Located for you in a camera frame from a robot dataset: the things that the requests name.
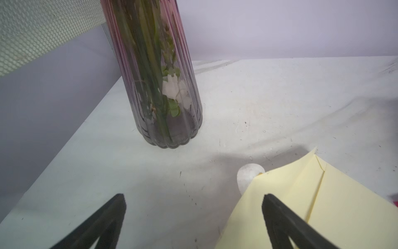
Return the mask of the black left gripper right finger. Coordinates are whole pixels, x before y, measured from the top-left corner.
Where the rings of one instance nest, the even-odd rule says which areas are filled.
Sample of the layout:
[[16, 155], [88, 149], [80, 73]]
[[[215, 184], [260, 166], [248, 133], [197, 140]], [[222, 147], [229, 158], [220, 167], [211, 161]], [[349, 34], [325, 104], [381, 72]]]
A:
[[274, 249], [335, 249], [334, 244], [308, 225], [272, 194], [263, 198], [262, 213]]

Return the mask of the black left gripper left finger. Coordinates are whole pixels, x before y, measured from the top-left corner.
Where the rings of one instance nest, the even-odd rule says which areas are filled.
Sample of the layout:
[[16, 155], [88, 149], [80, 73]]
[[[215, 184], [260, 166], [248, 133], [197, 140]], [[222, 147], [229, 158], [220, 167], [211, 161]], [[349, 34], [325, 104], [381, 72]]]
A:
[[125, 213], [125, 197], [116, 194], [52, 248], [89, 249], [95, 245], [96, 249], [115, 249]]

